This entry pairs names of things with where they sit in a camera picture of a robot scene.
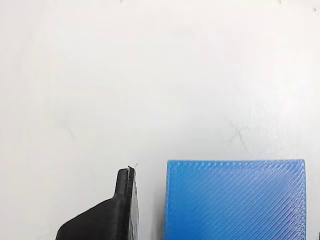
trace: white table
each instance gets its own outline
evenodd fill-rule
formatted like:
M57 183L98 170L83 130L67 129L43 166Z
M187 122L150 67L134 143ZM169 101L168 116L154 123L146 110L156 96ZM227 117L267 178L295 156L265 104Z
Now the white table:
M171 159L305 159L320 231L320 2L0 1L0 239L54 240L137 166L160 240Z

